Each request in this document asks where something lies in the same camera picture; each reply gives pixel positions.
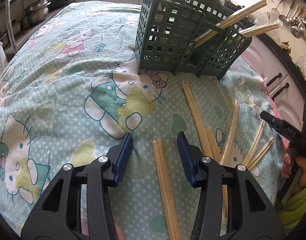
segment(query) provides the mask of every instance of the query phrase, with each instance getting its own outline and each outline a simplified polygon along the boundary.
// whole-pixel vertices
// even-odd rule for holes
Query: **utensil holder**
[[[236,23],[225,30],[220,0],[143,0],[135,54],[141,69],[195,73],[223,78],[252,38]],[[209,29],[218,32],[195,48],[195,39]]]

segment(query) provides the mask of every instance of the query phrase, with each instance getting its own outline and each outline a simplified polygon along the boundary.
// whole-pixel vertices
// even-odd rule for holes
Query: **black handle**
[[[274,81],[276,81],[278,78],[282,77],[282,73],[277,74],[274,78],[272,78],[267,84],[266,86],[268,87],[269,85],[271,85]]]
[[[272,100],[274,101],[274,99],[282,93],[283,90],[285,90],[286,88],[288,88],[290,85],[289,83],[286,83],[283,87],[281,87],[273,96],[272,96]]]

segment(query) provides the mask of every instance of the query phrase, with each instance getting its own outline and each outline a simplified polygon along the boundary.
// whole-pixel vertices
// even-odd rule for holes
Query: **polka dot fabric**
[[[220,151],[230,129],[233,101],[240,101],[229,157],[232,166],[246,155],[261,110],[273,113],[262,78],[242,57],[220,81],[164,71],[142,71],[138,76],[134,44],[140,9],[96,1],[72,3],[27,41],[1,77],[0,84],[7,81],[9,87],[0,105],[0,213],[18,234],[41,192],[65,163],[90,163],[128,131],[133,152],[124,180],[110,189],[117,225],[127,240],[168,239],[151,144],[162,138],[181,237],[189,239],[200,189],[192,189],[185,179],[176,135],[184,131],[190,144],[200,147],[200,143],[182,83],[189,84]],[[16,127],[28,142],[21,142],[22,148],[16,144],[22,136]],[[252,172],[274,202],[283,153],[279,137],[268,125],[259,149],[272,136],[273,147]],[[3,145],[8,146],[8,155]],[[25,145],[29,149],[24,162],[14,161]],[[30,176],[18,175],[23,167]],[[10,184],[10,176],[16,183]],[[86,207],[83,187],[82,221]]]

